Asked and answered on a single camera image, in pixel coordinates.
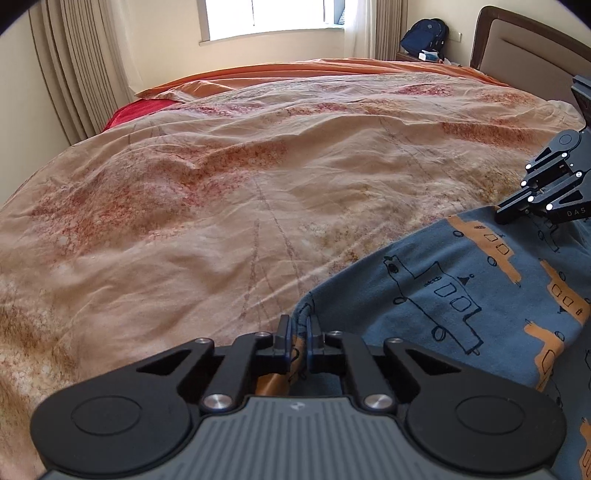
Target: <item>blue blanket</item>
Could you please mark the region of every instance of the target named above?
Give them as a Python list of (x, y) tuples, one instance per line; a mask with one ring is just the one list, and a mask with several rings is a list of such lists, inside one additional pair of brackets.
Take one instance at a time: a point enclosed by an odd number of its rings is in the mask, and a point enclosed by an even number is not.
[[(294, 315), (379, 345), (402, 337), (530, 385), (562, 407), (569, 431), (554, 471), (591, 479), (591, 220), (510, 225), (485, 207), (375, 252), (308, 293)], [(334, 393), (311, 376), (295, 393)]]

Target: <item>sheer curtain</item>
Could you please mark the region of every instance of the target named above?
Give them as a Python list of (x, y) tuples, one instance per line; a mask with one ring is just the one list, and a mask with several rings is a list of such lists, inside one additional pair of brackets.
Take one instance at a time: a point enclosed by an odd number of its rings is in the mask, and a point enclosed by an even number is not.
[(377, 0), (346, 0), (345, 57), (375, 58)]

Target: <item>navy backpack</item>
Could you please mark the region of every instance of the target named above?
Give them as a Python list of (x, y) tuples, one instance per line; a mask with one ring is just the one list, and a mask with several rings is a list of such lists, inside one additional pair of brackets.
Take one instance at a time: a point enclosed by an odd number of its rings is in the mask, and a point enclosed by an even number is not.
[(417, 57), (423, 50), (436, 51), (441, 55), (443, 44), (447, 39), (449, 28), (440, 18), (432, 18), (431, 20), (423, 19), (415, 23), (412, 28), (406, 32), (404, 38), (400, 41), (400, 45), (411, 56)]

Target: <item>nightstand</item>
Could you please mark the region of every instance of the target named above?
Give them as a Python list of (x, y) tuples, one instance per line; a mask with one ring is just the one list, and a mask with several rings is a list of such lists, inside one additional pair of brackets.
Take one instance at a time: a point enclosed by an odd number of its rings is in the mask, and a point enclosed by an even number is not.
[(396, 61), (423, 61), (423, 60), (419, 60), (416, 57), (411, 57), (410, 55), (407, 55), (405, 53), (400, 53), (400, 52), (396, 52)]

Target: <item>metal screw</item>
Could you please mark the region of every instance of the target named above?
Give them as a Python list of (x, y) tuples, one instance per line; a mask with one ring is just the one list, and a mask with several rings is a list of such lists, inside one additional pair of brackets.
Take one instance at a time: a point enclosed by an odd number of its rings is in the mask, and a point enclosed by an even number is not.
[(224, 410), (232, 405), (232, 397), (223, 393), (214, 393), (203, 399), (203, 405), (212, 410)]
[(383, 393), (375, 393), (365, 397), (363, 403), (372, 410), (386, 410), (394, 404), (394, 400)]

